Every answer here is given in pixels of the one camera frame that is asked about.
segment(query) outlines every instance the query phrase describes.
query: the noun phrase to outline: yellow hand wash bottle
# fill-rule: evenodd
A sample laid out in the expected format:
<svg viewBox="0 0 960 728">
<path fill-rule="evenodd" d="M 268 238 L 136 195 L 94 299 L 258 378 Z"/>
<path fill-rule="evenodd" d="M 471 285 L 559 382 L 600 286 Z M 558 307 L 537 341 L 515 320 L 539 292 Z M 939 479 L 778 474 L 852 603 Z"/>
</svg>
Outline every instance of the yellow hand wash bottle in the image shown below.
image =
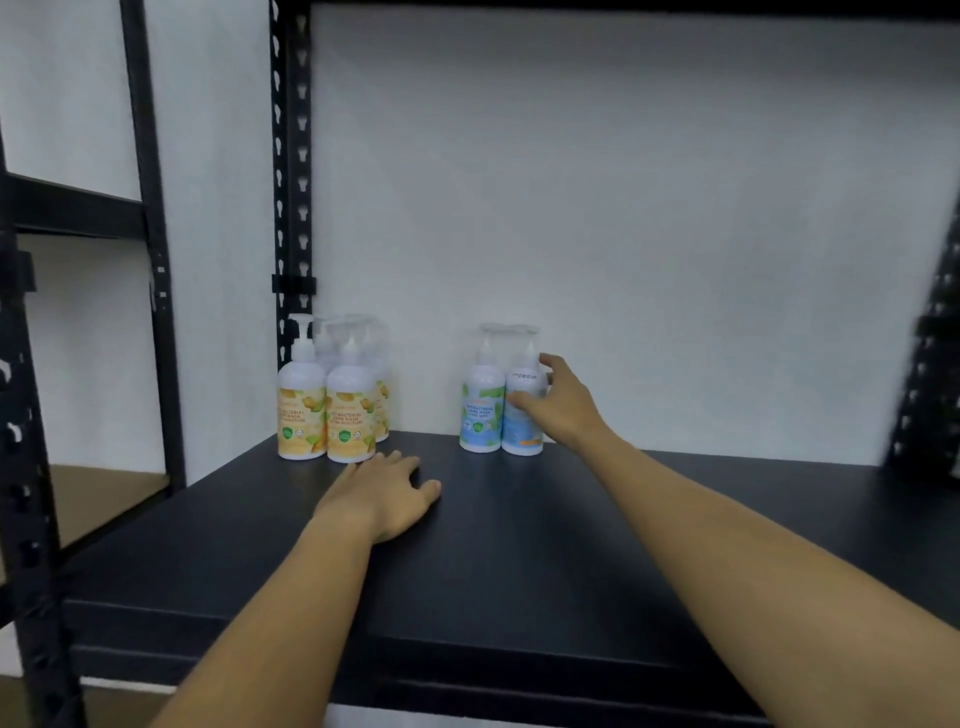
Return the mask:
<svg viewBox="0 0 960 728">
<path fill-rule="evenodd" d="M 292 313 L 300 328 L 288 361 L 276 375 L 276 448 L 287 460 L 311 460 L 326 452 L 326 372 L 307 336 L 313 316 Z"/>
</svg>

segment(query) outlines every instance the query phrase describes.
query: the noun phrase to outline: shelf surface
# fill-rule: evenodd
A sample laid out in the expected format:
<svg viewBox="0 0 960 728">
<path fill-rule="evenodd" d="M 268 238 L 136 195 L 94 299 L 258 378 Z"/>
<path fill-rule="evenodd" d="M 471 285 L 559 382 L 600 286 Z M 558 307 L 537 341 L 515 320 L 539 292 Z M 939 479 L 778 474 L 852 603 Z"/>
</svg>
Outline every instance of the shelf surface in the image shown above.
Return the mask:
<svg viewBox="0 0 960 728">
<path fill-rule="evenodd" d="M 169 477 L 74 465 L 50 466 L 60 546 L 71 546 L 160 493 Z M 0 560 L 0 584 L 6 574 Z"/>
<path fill-rule="evenodd" d="M 146 240 L 143 205 L 99 192 L 7 175 L 18 232 Z"/>
<path fill-rule="evenodd" d="M 543 4 L 533 0 L 312 0 L 315 5 L 400 5 L 433 6 L 442 8 L 501 8 L 530 10 L 570 10 L 590 12 L 675 12 L 711 15 L 770 15 L 787 17 L 834 17 L 850 19 L 891 19 L 919 21 L 955 21 L 960 11 L 944 5 L 936 10 L 922 5 L 905 3 L 883 6 L 862 6 L 853 3 L 834 3 L 818 6 L 811 3 L 778 3 L 766 9 L 747 3 L 693 3 L 653 2 L 636 3 L 622 0 L 599 0 L 595 3 L 583 0 L 554 0 Z"/>
<path fill-rule="evenodd" d="M 453 436 L 406 432 L 381 448 L 418 454 L 444 496 L 374 549 L 336 701 L 552 725 L 756 724 L 572 453 L 477 455 Z M 960 626 L 960 492 L 870 467 L 651 454 Z M 182 679 L 339 470 L 281 460 L 270 438 L 73 557 L 64 585 L 80 670 Z"/>
</svg>

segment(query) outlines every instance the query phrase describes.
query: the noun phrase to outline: bottle nozzle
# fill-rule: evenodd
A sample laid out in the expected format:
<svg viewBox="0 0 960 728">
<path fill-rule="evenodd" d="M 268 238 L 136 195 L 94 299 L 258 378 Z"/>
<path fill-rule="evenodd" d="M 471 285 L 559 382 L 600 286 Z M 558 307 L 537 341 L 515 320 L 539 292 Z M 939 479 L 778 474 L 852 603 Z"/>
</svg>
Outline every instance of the bottle nozzle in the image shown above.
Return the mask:
<svg viewBox="0 0 960 728">
<path fill-rule="evenodd" d="M 307 336 L 310 324 L 313 323 L 313 316 L 309 313 L 291 313 L 288 318 L 297 322 L 299 329 L 299 335 L 290 350 L 290 358 L 293 361 L 313 361 L 315 356 L 313 339 Z"/>
</svg>

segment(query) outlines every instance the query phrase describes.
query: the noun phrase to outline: metal upright post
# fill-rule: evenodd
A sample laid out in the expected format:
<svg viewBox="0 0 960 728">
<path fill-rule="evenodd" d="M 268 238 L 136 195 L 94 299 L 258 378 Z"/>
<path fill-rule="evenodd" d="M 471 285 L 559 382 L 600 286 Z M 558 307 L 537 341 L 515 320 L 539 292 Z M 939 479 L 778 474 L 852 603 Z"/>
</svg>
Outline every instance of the metal upright post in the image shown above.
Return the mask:
<svg viewBox="0 0 960 728">
<path fill-rule="evenodd" d="M 147 224 L 150 254 L 151 306 L 154 322 L 156 386 L 160 398 L 160 428 L 163 456 L 170 476 L 171 493 L 186 487 L 183 459 L 183 425 L 180 417 L 180 384 L 177 376 L 177 341 L 174 338 L 174 306 L 171 298 L 170 254 L 160 179 L 160 152 L 156 141 L 154 88 L 150 75 L 147 17 L 143 0 L 120 0 L 127 77 L 133 116 L 136 165 L 140 175 L 140 200 Z"/>
<path fill-rule="evenodd" d="M 924 315 L 917 323 L 886 465 L 907 476 L 960 483 L 960 204 Z"/>
<path fill-rule="evenodd" d="M 310 176 L 310 3 L 269 0 L 274 145 L 276 367 L 290 361 L 291 313 L 312 313 Z"/>
<path fill-rule="evenodd" d="M 17 249 L 0 139 L 0 550 L 34 725 L 86 726 L 56 574 L 60 539 L 24 294 L 36 290 Z"/>
</svg>

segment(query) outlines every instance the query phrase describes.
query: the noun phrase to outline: hand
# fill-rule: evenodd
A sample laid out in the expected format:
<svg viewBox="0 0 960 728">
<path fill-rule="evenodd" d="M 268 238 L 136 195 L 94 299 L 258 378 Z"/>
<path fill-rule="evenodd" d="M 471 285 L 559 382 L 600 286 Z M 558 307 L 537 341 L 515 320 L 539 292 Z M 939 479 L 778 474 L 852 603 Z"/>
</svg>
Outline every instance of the hand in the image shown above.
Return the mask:
<svg viewBox="0 0 960 728">
<path fill-rule="evenodd" d="M 347 465 L 326 491 L 314 511 L 314 521 L 330 516 L 356 526 L 370 543 L 396 538 L 419 521 L 440 497 L 440 481 L 427 480 L 419 488 L 410 475 L 420 466 L 418 457 L 403 457 L 398 450 Z"/>
<path fill-rule="evenodd" d="M 541 399 L 528 392 L 511 392 L 507 400 L 530 415 L 558 443 L 579 451 L 585 438 L 602 432 L 607 424 L 600 417 L 590 390 L 573 374 L 562 356 L 542 353 L 540 363 L 553 370 L 547 375 L 553 385 L 547 396 Z"/>
</svg>

